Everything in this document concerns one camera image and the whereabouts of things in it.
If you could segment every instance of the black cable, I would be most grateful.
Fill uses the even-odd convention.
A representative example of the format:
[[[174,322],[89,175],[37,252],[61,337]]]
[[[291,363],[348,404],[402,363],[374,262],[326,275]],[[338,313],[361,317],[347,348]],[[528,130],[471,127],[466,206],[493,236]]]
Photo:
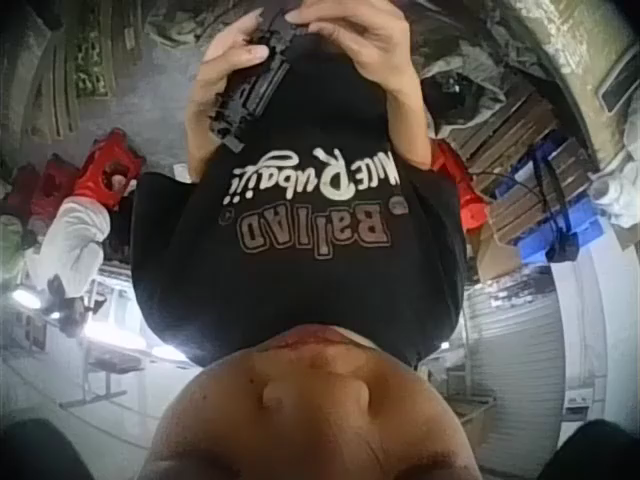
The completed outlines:
[[[482,175],[490,175],[490,176],[494,176],[494,177],[498,177],[498,178],[505,178],[507,180],[512,181],[516,185],[526,189],[531,195],[536,197],[542,203],[543,211],[545,212],[545,214],[547,214],[547,215],[549,215],[551,217],[551,230],[553,230],[554,235],[557,234],[559,226],[557,225],[557,223],[555,221],[555,216],[553,215],[553,212],[551,211],[551,208],[549,208],[549,205],[545,201],[545,199],[543,199],[540,196],[540,194],[538,192],[536,192],[533,188],[531,188],[529,185],[527,185],[526,183],[523,183],[523,182],[521,182],[519,180],[516,180],[511,175],[506,175],[504,173],[498,173],[498,172],[492,172],[490,170],[480,170],[480,171],[477,171],[477,172],[469,172],[469,175],[471,175],[472,177],[479,177],[479,176],[482,176]]]
[[[536,197],[539,201],[543,202],[542,197],[540,196],[540,194],[538,192],[536,192],[533,188],[531,188],[529,185],[527,185],[526,183],[522,183],[519,180],[516,180],[515,178],[513,178],[511,175],[506,175],[504,173],[498,173],[498,172],[491,172],[489,170],[481,170],[478,172],[469,172],[469,174],[473,177],[479,177],[482,175],[491,175],[494,177],[499,177],[499,178],[505,178],[507,180],[512,181],[513,183],[515,183],[516,185],[519,185],[520,187],[526,189],[530,194],[532,194],[534,197]]]

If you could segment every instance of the red chair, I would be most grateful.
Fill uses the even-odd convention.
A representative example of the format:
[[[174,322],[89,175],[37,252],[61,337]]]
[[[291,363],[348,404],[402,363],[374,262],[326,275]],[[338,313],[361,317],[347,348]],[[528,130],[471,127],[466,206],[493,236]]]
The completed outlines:
[[[31,215],[50,224],[64,199],[71,195],[79,175],[78,167],[53,154],[31,199]]]
[[[93,198],[105,207],[115,210],[131,180],[140,175],[144,164],[145,159],[129,148],[127,134],[119,128],[114,128],[104,139],[94,143],[73,189],[73,195]],[[124,185],[116,191],[109,186],[113,175],[120,175],[126,179]]]

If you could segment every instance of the red object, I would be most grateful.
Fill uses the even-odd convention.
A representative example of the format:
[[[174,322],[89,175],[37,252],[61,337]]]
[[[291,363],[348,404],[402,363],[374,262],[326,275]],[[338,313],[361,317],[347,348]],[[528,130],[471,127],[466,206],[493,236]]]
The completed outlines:
[[[129,148],[127,134],[114,128],[102,140],[94,143],[76,182],[74,195],[93,198],[105,207],[114,210],[124,196],[131,180],[140,175],[145,159]],[[107,183],[113,175],[121,175],[126,181],[116,191]]]
[[[467,232],[487,223],[487,204],[473,188],[467,166],[451,145],[444,140],[432,141],[433,169],[448,174],[458,186],[462,229]]]
[[[53,154],[47,160],[38,187],[31,199],[31,215],[51,223],[65,198],[71,195],[80,169]]]

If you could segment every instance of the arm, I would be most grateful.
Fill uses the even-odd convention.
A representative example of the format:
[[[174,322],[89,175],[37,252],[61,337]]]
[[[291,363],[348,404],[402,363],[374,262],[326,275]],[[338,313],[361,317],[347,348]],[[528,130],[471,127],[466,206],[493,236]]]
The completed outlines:
[[[220,146],[220,141],[209,130],[209,116],[203,110],[188,107],[184,125],[187,131],[189,176],[197,183],[209,159]]]
[[[360,74],[387,93],[389,137],[407,163],[431,168],[431,142],[420,79],[411,61],[409,24],[387,0],[313,0],[287,20],[308,24],[345,51]]]
[[[209,130],[209,115],[216,107],[217,96],[227,86],[227,77],[235,70],[263,62],[269,55],[265,45],[246,45],[247,38],[260,24],[261,12],[255,10],[245,15],[216,35],[200,65],[185,114],[189,176],[195,183],[200,181],[220,146]]]
[[[418,76],[409,79],[406,85],[402,91],[387,93],[389,138],[407,163],[420,170],[429,170],[431,142]]]

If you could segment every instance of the metal shutter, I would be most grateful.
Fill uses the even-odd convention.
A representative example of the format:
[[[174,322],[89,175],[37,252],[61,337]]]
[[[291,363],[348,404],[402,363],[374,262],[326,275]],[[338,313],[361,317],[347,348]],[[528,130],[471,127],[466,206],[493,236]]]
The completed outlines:
[[[465,316],[472,393],[497,399],[478,463],[488,474],[535,478],[556,450],[565,393],[551,272],[525,271],[468,289]]]

